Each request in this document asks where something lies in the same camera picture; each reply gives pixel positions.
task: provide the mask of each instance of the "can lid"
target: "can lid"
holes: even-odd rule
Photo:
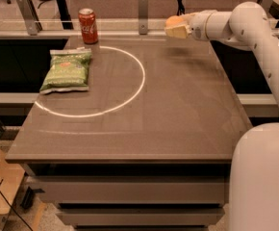
[[[79,13],[81,13],[81,14],[91,14],[91,13],[93,13],[93,10],[84,8],[84,9],[81,9],[79,11]]]

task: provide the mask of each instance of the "soda can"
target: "soda can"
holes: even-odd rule
[[[95,22],[95,13],[92,9],[81,9],[79,21],[82,31],[83,42],[93,44],[98,41],[98,31]]]

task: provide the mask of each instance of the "green chip bag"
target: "green chip bag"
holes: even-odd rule
[[[51,50],[51,67],[41,94],[52,91],[89,90],[90,49]]]

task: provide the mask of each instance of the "tiled floor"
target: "tiled floor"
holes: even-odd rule
[[[77,12],[80,8],[89,7],[93,8],[99,18],[102,19],[115,19],[115,18],[137,18],[138,16],[138,0],[66,0],[69,7],[71,17],[77,18]],[[208,9],[217,9],[220,11],[230,11],[240,2],[250,0],[184,0],[186,7],[186,13],[192,13],[195,11],[202,11]],[[33,0],[36,8],[40,4],[40,1]],[[176,0],[149,0],[149,17],[150,18],[168,18],[171,15],[176,14],[177,2]],[[38,17],[43,21],[59,21],[60,15],[55,1],[49,1],[40,6],[37,9]],[[61,23],[56,23],[58,29],[62,29]],[[17,8],[15,0],[12,0],[11,4],[7,4],[6,0],[0,0],[0,30],[25,30],[23,20],[19,9]],[[4,150],[8,150],[13,136],[0,140],[0,147]],[[39,201],[37,197],[34,198],[33,207],[29,210],[23,210],[20,207],[20,203],[23,199],[26,186],[21,186],[16,201],[14,202],[14,208],[17,212],[23,216],[26,221],[34,227],[34,231],[46,230],[46,231],[69,231],[73,230],[70,226],[64,226],[61,221],[56,218],[56,208],[52,204],[44,204]],[[226,215],[218,222],[216,226],[210,226],[210,231],[226,231],[227,219],[228,219],[228,206],[225,206]],[[10,218],[7,220],[5,231],[18,231],[29,230],[25,227],[23,222],[14,214],[11,213]]]

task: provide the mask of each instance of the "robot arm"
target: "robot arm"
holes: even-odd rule
[[[195,13],[177,24],[170,18],[165,32],[251,50],[279,106],[279,38],[272,34],[260,5],[246,2],[230,13]],[[231,165],[229,231],[259,230],[279,230],[279,123],[245,133]]]
[[[165,25],[168,36],[218,40],[251,50],[279,106],[279,38],[273,35],[265,10],[253,2],[236,6],[232,12],[204,11],[172,16]]]

